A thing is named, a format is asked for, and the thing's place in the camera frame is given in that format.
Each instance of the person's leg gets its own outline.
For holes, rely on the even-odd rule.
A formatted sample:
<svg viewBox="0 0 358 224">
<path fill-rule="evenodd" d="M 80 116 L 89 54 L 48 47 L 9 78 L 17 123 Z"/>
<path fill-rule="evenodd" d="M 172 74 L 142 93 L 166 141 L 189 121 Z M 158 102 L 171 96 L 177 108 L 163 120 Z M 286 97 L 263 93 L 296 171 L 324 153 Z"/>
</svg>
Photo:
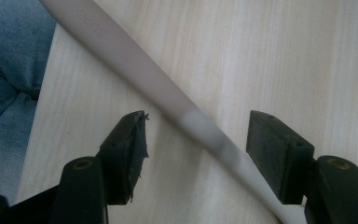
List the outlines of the person's leg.
<svg viewBox="0 0 358 224">
<path fill-rule="evenodd" d="M 0 194 L 16 200 L 55 21 L 39 1 L 0 0 Z"/>
</svg>

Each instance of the light wood surface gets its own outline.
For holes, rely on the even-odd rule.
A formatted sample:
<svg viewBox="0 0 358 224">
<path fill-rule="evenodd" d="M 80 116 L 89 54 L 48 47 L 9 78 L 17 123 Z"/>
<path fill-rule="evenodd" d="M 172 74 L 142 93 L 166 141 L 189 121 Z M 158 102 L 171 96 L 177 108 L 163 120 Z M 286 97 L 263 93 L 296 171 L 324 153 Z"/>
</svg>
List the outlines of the light wood surface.
<svg viewBox="0 0 358 224">
<path fill-rule="evenodd" d="M 97 3 L 239 147 L 254 109 L 309 140 L 315 158 L 329 154 L 358 165 L 358 1 Z M 95 155 L 121 117 L 139 109 L 150 114 L 150 158 L 133 202 L 109 208 L 111 223 L 278 223 L 60 26 L 18 201 L 57 185 L 68 161 Z"/>
</svg>

